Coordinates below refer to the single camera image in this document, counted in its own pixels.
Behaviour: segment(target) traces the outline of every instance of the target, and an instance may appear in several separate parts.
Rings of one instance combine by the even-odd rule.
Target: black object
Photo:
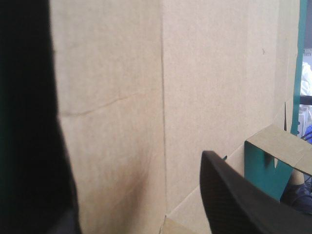
[[[302,105],[312,105],[312,96],[300,95],[300,104]]]
[[[80,232],[57,119],[49,11],[48,0],[0,1],[1,234]]]
[[[213,234],[310,234],[312,216],[257,189],[215,152],[204,151],[200,191]]]

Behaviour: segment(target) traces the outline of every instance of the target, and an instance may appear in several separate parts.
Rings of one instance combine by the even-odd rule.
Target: cardboard tab
[[[270,125],[247,141],[290,166],[312,174],[312,146],[284,130]]]

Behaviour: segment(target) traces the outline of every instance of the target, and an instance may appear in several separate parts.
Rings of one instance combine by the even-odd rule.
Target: cardboard
[[[157,234],[166,214],[160,1],[50,4],[82,231]]]
[[[270,125],[247,139],[254,146],[307,174],[312,174],[312,146]]]
[[[243,175],[245,139],[283,129],[285,104],[290,130],[299,1],[50,3],[84,234],[209,233],[201,152]]]

